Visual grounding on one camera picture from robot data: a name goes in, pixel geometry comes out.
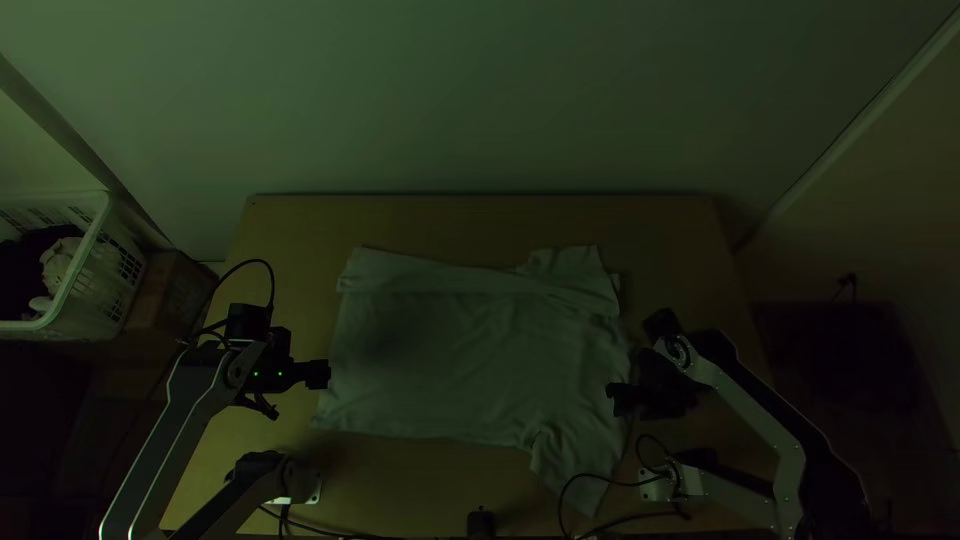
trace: wire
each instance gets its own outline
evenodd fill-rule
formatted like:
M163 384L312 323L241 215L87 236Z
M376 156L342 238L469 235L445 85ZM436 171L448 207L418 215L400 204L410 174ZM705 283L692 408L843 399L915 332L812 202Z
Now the wire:
M649 464L647 464L647 462L643 459L643 454L640 453L640 443L642 443L643 441L650 441L650 442L652 442L654 445L656 445L658 448L660 448L660 450L661 450L661 451L663 452L663 454L664 454L664 460L663 460L663 465L662 465L662 466L660 466L660 467L651 467L651 466L650 466ZM637 435L637 440L633 443L633 453L636 454L636 456L637 456L637 461L640 462L640 466L641 466L641 467L643 467L644 469L647 469L648 471L651 471L651 472L655 473L657 476L659 476L659 477L661 477L661 478L670 479L671 477L670 477L670 474L669 474L669 473L672 472L672 473L673 473L673 479L675 479L675 482L674 482L674 484L673 484L673 496L672 496L672 498L676 499L676 498L678 498L678 497L680 497L680 496L683 495L683 494L680 492L680 469L677 468L677 464L676 464L675 461L672 459L673 454L670 453L670 450L667 449L667 445L663 444L663 442L661 442L660 439L654 437L653 435L651 435L651 434L649 434L649 433L641 433L641 434Z
M643 443L644 441L650 441L650 442L652 442L654 445L656 445L658 448L660 448L660 450L663 451L665 457L664 457L664 464L663 464L662 466L660 466L660 467L651 467L651 466L643 459L643 455L640 453L640 444ZM653 483L653 482L658 482L658 481L660 481L660 480L662 480L662 479L664 479L664 478L666 478L666 479L671 479L670 473L672 472L672 473L673 473L672 479L673 479L673 481L674 481L674 488L673 488L673 495L671 496L671 498L672 498L672 499L677 499L677 498L683 496L683 493L681 493L681 491L680 491L680 485L681 485L681 484L680 484L680 470L677 468L676 463L674 463L674 461L670 459L670 458L673 456L673 454L670 453L670 450L667 448L667 445L663 444L663 442L661 442L660 439L654 437L653 435L651 435L651 434L649 434L649 433L641 433L641 434L637 435L637 439L636 439L636 441L634 441L634 443L633 443L633 452L634 452L634 454L637 455L637 460L640 462L640 466L643 467L644 469L647 469L648 471L653 472L656 476L653 476L652 478L647 478L647 479L645 479L645 480L640 480L640 481L638 481L638 482L620 482L620 481L617 481L617 480L613 480L613 479L611 479L611 478L606 478L606 477L600 476L600 475L598 475L598 474L580 473L580 474L575 474L575 475L573 475L573 476L572 476L569 480L567 480L567 482L563 485L563 488L560 490L560 498L559 498L558 501L557 501L557 523L560 525L560 532L563 534L563 538L564 538L564 539L570 539L570 540L572 540L572 538L573 538L572 536L570 536L570 533L567 532L566 527L563 525L563 500L564 500L564 495L566 495L567 488L570 487L570 484L572 484L572 483L574 482L574 480L577 480L578 478L593 478L593 479L602 480L602 481L604 481L604 482L607 482L608 484L611 484L611 485L614 485L614 486L620 486L620 487L640 487L640 486L643 486L643 485L646 485L646 484L650 484L650 483ZM673 503L673 507L674 507L674 509L673 509L673 510L670 510L670 511L646 512L646 513L641 513L641 514L631 514L631 515L629 515L629 516L624 516L624 517L622 517L622 518L615 519L615 520L610 521L610 522L608 522L608 523L604 523L604 524L602 524L602 525L598 525L598 526L594 527L593 529L590 529L588 532L579 535L578 538L585 538L585 537L587 537L587 536L592 536L592 535L594 535L594 534L597 534L597 533L599 533L599 532L602 532L602 531L604 531L604 530L606 530L606 529L609 529L609 528L611 528L611 527L615 527L615 526L620 525L620 524L622 524L622 523L627 523L627 522L629 522L629 521L636 521L636 520L640 520L640 519L655 518L655 517L664 517L664 516L679 516L679 517L682 517L683 519L690 519L690 515L687 514L686 512L684 512L684 511L680 508L680 504L679 504L679 503L674 502L674 503Z
M680 510L668 510L668 511L663 511L663 512L646 512L646 513L643 513L643 514L631 514L631 515L629 515L629 516L624 516L624 517L622 517L622 518L617 518L617 519L615 519L615 520L613 520L613 521L608 521L607 523L604 523L604 524L602 524L602 525L597 525L596 527L590 529L589 531L581 534L578 538L587 538L587 537L590 537L590 536L594 536L594 535L596 535L596 534L599 534L599 533L602 533L602 532L606 531L607 529L610 529L610 528L612 528L612 527L616 527L617 525L622 525L622 524L627 523L627 522L630 522L630 521L639 521L639 520L641 520L641 519L655 518L655 517L666 517L666 516L680 516L680 517L682 517L682 518L684 518L684 519L690 519L689 516L688 516L686 513L681 512Z
M290 505L285 504L280 509L280 519L277 520L277 538L283 540L283 525L290 520Z
M227 338L223 337L223 334L219 332L214 332L213 330L207 330L206 332L200 332L198 336L213 336L217 338L221 345L223 345L224 350L230 350L230 342L227 341Z
M564 495L566 495L567 493L567 488L570 487L570 484L572 484L575 480L578 480L580 478L593 478L594 480L602 480L610 485L620 486L620 487L640 487L640 486L649 484L651 482L658 482L661 479L661 477L655 476L653 478L647 478L646 480L640 480L639 482L620 482L618 480L614 480L612 478L607 478L605 476L600 476L599 474L593 474L593 473L579 473L571 476L570 479L567 480L565 484L563 484L563 488L560 489L560 497L557 499L557 523L560 525L560 532L563 534L563 538L567 538L567 539L572 539L573 537L570 536L570 533L567 532L567 528L564 527L563 525L563 499L564 499Z
M217 292L217 289L220 288L220 285L223 285L223 282L226 281L228 277L233 275L233 273L239 270L240 268L243 268L248 264L254 264L254 263L259 263L264 265L267 268L267 272L270 274L270 299L267 303L267 309L270 311L273 311L273 300L274 300L274 297L276 296L276 290L277 290L276 276L274 276L273 267L270 266L270 263L268 263L263 259L247 259L245 261L241 261L236 265L234 265L233 268L231 268L230 270L227 270L226 273L224 273L223 276L221 276L220 279L217 280L217 284L214 285L213 289L207 294L203 303L200 304L200 312L197 314L197 317L193 321L193 324L190 325L191 331L193 330L193 328L196 328L198 324L200 324L200 321L202 320L202 317L204 316L206 311L205 308L213 299L213 295ZM193 341L197 337L204 334L212 335L217 339L219 339L220 342L224 345L224 347L226 347L227 350L230 350L230 346L226 338L224 338L223 335L213 331L215 328L219 328L220 326L223 326L227 322L228 322L228 319L224 319L223 321L218 323L218 325L214 325L213 327L208 327L208 328L202 328L200 329L200 331L193 333L184 339L179 340L181 343L181 346L178 347L177 350L174 352L174 354L170 357L170 359L167 360L167 363L163 366L163 370L160 372L160 375L150 385L150 389L147 391L146 395L143 398L144 400L143 404L141 404L137 413L134 414L133 419L130 420L130 423L127 425L126 429L123 431L123 434L120 436L120 440L117 441L117 444L114 446L113 450L110 452L110 459L107 461L107 468L104 471L103 476L100 478L100 482L97 485L97 491L95 493L95 496L99 496L100 493L103 492L103 489L106 487L107 479L110 477L110 473L113 471L112 465L116 462L117 456L120 455L120 451L123 449L124 444L127 442L127 439L130 437L130 433L133 432L133 428L137 425L137 423L146 413L147 408L150 405L151 396L153 396L153 394L157 391L157 388L159 388L160 385L163 384L163 382L167 379L167 375L169 375L170 371L173 369L173 366L176 365L177 360L180 358L180 356L187 350L193 348L193 345L192 345Z
M291 527L296 527L296 528L298 528L298 529L303 529L303 530L305 530L305 531L312 532L312 533L314 533L314 534L319 534L319 535L322 535L322 536L333 536L333 537L335 537L335 538L342 538L343 540L400 540L399 538L393 538L393 537L389 537L389 536L377 536L377 535L375 535L375 534L338 533L338 532L332 532L332 531L325 531L325 530L323 530L323 529L318 529L318 528L312 527L312 526L310 526L310 525L304 525L303 523L299 523L299 522L296 522L296 521L290 519L290 517L289 517L289 512L288 512L288 514L287 514L287 517L284 517L284 516L282 515L282 513L281 513L281 514L277 514L276 512L267 510L267 508L266 508L265 506L263 506L263 505L260 505L260 506L258 506L257 508L260 509L262 512L265 512L265 513L269 514L270 516L273 516L275 519L279 520L281 524L286 523L287 525L290 525Z
M213 295L217 292L217 289L220 288L220 285L223 285L223 282L226 281L227 278L229 278L230 276L232 276L234 272L236 272L237 270L243 268L244 266L247 266L248 264L262 264L262 265L267 269L267 272L270 274L270 298L267 300L267 306L266 306L266 307L267 307L267 311L272 313L272 312L273 312L273 300L274 300L274 297L276 296L276 293L277 293L277 280L276 280L276 276L275 276L274 273L273 273L273 267L270 266L270 263L268 263L267 261L265 261L265 260L263 260L263 259L247 259L247 260L245 260L245 261L241 261L241 262L237 263L237 264L234 265L233 268L231 268L230 270L227 270L227 271L223 274L223 276L220 277L220 280L217 281L217 284L216 284L216 286L213 288L213 290L210 291L210 292L207 294L207 297L204 299L202 305L203 305L203 306L206 306L207 304L209 304L210 301L213 300ZM197 325L198 322L199 322L199 321L196 321L196 322L193 324L193 326L196 327L196 325ZM217 328L220 328L221 326L224 326L224 325L226 325L226 324L229 323L229 322L230 322L230 317L227 317L227 318L225 318L225 319L221 319L221 320L219 320L219 321L217 321L217 322L215 322L215 323L213 323L213 324L211 324L211 325L209 325L209 326L205 326L205 327L201 328L201 329L198 330L195 334L193 334L192 337L195 338L195 337L199 336L200 334L202 334L202 333L204 333L204 332L209 332L209 331L211 331L211 330L216 330Z

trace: white plastic basket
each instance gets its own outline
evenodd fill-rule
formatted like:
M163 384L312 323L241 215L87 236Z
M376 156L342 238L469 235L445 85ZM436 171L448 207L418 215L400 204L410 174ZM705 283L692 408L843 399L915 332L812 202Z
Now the white plastic basket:
M83 240L53 299L33 321L0 321L0 339L95 341L117 335L146 268L105 191L0 198L0 240L73 224Z

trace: cardboard box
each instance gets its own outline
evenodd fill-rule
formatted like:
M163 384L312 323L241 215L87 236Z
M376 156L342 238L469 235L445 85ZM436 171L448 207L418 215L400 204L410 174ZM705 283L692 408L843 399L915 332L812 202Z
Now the cardboard box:
M150 255L124 332L150 329L174 339L186 335L216 284L213 272L179 251Z
M192 330L217 280L210 269L180 252L148 255L147 272L120 335L110 341L45 346L102 368L94 382L96 395L143 399L152 381L176 358L177 340ZM164 399L163 390L151 397Z

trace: wall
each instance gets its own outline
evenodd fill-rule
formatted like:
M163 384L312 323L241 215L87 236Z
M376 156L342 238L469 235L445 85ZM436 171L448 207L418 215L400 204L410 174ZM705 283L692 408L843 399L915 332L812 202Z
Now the wall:
M0 51L221 260L255 193L717 193L742 227L957 3L4 0Z
M0 92L0 196L86 189L103 184Z
M891 300L960 446L960 38L737 255L751 300Z

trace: wooden table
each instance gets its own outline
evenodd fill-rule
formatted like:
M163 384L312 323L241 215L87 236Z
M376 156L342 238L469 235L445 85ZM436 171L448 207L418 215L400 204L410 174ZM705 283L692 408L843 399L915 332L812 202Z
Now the wooden table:
M540 247L597 244L606 266L624 279L626 323L672 307L688 329L722 328L741 358L769 380L767 366L726 243L704 197L586 196L261 196L248 201L228 263L250 257L276 271L274 324L293 333L297 360L325 357L340 299L336 278L359 245L453 264L507 267ZM262 305L266 273L244 268L225 283L211 320L230 302ZM325 471L320 503L291 515L315 526L403 537L463 536L468 512L495 512L499 533L559 536L556 495L529 471L515 449L448 440L401 440L323 433L310 427L317 395L297 385L271 396L280 418L230 408L213 419L162 520L179 527L222 485L242 454L279 450ZM672 450L712 446L722 460L770 476L772 451L715 396L686 417L637 423ZM628 452L617 477L635 481ZM611 488L599 514L572 508L565 524L575 532L623 515L663 509L633 490ZM662 517L618 530L679 532L751 528L716 502L690 505L690 521ZM256 512L241 532L275 535L276 521Z

